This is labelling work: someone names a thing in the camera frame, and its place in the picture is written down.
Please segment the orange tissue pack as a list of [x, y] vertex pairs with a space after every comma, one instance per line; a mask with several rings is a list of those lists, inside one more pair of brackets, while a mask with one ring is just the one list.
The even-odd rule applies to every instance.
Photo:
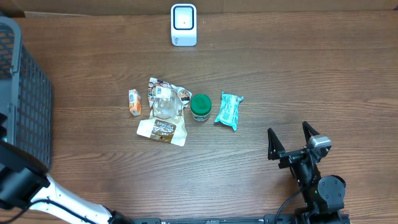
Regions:
[[140, 116], [142, 113], [141, 96], [136, 89], [129, 90], [129, 110], [133, 116]]

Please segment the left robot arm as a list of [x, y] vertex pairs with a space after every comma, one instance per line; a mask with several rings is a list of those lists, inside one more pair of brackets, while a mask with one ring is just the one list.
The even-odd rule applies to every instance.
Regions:
[[48, 169], [29, 153], [1, 141], [1, 208], [20, 208], [12, 223], [28, 210], [51, 214], [68, 223], [132, 223], [117, 211], [80, 198], [56, 183]]

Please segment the green lid spice jar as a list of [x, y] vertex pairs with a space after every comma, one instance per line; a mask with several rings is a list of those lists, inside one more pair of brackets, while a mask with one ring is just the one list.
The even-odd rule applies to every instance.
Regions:
[[192, 117], [195, 121], [204, 122], [211, 114], [211, 100], [207, 95], [195, 95], [190, 102]]

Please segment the mint green wipe packet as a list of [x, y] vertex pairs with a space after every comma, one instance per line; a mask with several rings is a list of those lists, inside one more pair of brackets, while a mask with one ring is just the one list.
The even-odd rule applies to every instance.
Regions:
[[239, 121], [239, 105], [243, 99], [243, 96], [232, 95], [223, 91], [220, 110], [215, 118], [215, 123], [230, 126], [233, 131], [236, 131]]

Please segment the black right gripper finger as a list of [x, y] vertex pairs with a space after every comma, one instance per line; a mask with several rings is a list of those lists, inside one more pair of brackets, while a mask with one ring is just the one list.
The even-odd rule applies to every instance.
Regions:
[[283, 147], [282, 143], [279, 141], [278, 137], [276, 136], [275, 132], [272, 128], [267, 130], [268, 136], [268, 159], [269, 160], [277, 160], [280, 159], [280, 155], [285, 152], [285, 148]]
[[307, 144], [316, 144], [318, 141], [318, 136], [320, 135], [315, 129], [313, 129], [307, 121], [302, 123], [305, 140]]

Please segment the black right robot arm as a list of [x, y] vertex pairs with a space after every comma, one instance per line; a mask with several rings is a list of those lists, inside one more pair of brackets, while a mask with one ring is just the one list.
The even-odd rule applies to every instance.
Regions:
[[[322, 177], [317, 167], [317, 163], [329, 153], [331, 139], [306, 121], [302, 127], [306, 145], [289, 152], [276, 133], [271, 128], [267, 130], [268, 159], [278, 160], [280, 169], [290, 169], [299, 190], [280, 206], [275, 215], [265, 215], [264, 223], [349, 224], [349, 216], [340, 213], [345, 207], [346, 182], [338, 175]], [[285, 206], [298, 195], [302, 195], [305, 206], [297, 208], [293, 214], [283, 215]]]

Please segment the brown white snack bag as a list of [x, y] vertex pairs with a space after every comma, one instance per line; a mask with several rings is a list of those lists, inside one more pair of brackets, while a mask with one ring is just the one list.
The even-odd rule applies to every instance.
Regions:
[[184, 146], [187, 138], [184, 109], [192, 93], [158, 78], [149, 79], [150, 115], [140, 121], [137, 134], [160, 142]]

